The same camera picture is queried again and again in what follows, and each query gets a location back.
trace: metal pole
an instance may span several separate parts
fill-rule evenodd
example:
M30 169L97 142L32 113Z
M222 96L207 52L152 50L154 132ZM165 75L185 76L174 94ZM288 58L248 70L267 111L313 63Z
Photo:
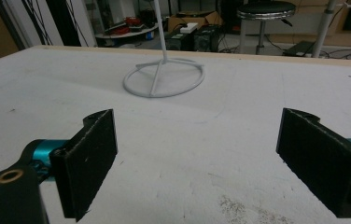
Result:
M172 16L172 1L171 0L167 0L167 4L169 5L169 16Z
M161 8L159 6L159 0L154 0L154 2L155 2L156 20L158 21L159 35L161 37L161 51L163 52L163 63L167 63L166 42L164 41L164 31L163 31L163 26L161 22Z
M266 21L261 21L260 22L260 39L259 39L257 48L255 50L255 54L257 54L257 55L259 55L260 50L265 47L265 46L263 46L263 38L265 37L265 26L266 26Z
M336 7L336 0L329 0L327 8L321 17L320 25L318 26L318 37L313 46L312 58L318 58L320 55L321 48L324 44L325 37L327 35L328 28L330 26L330 20L332 19L333 10Z
M245 53L245 44L246 44L246 23L247 21L243 21L240 19L240 39L239 39L239 53Z

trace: white wire stand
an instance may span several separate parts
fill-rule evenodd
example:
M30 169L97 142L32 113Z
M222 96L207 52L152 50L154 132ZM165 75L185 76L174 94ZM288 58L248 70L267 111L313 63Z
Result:
M153 63L137 64L135 69L123 79L123 87L134 95L147 98L169 97L191 91L203 82L204 65L188 59L167 58L159 1L154 0L154 2L163 59Z

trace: stool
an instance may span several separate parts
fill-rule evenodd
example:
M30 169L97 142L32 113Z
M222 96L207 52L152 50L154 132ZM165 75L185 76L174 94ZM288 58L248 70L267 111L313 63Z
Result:
M246 23L247 21L260 21L260 40L257 45L256 54L260 54L263 46L263 38L265 35L266 21L282 20L295 14L295 5L289 2L273 1L273 2L254 2L247 3L237 8L237 16L242 19L240 31L240 48L239 52L244 53L244 45L246 41Z

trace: black bracket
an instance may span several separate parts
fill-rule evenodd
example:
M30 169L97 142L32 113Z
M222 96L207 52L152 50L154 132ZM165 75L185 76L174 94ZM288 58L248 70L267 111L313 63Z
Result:
M351 217L351 142L319 120L284 108L277 153L336 217Z
M118 153L112 110L89 115L83 124L73 138L50 150L46 160L37 160L35 153L47 140L35 140L0 172L0 223L49 223L39 183L50 176L55 177L64 216L83 218Z

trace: scratch mark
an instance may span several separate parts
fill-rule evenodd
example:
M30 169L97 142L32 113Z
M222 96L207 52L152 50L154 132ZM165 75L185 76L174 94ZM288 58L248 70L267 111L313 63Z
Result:
M211 175L211 176L215 176L215 177L219 177L219 178L223 178L222 176L220 176L220 175L213 175L213 174L211 174L211 173L208 173L209 175Z
M225 195L222 195L219 200L219 206L222 214L230 224L294 224L290 218L271 213L265 209L258 207L246 207L244 204L231 200ZM253 211L257 216L251 216L248 211Z
M274 178L279 179L279 180L283 180L283 181L289 181L288 179L280 177L280 176L275 176Z
M281 74L281 84L283 85L283 101L284 101L284 106L287 105L287 99L286 99L286 86L284 85L284 74Z

